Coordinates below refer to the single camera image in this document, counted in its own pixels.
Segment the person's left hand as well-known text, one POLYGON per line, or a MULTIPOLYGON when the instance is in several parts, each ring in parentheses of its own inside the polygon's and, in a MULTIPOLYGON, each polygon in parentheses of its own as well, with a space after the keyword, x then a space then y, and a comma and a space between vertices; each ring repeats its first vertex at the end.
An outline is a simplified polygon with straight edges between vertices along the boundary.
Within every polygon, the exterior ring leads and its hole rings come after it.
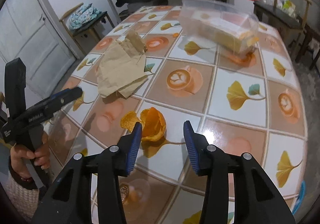
POLYGON ((40 166, 41 169, 48 169, 50 168, 50 152, 49 152, 49 145, 48 141, 48 134, 43 132, 42 135, 42 145, 35 151, 32 152, 28 148, 23 145, 15 145, 10 150, 10 157, 11 157, 11 166, 12 169, 21 177, 23 178, 30 178, 31 174, 25 165, 23 159, 34 159, 35 166, 40 166))

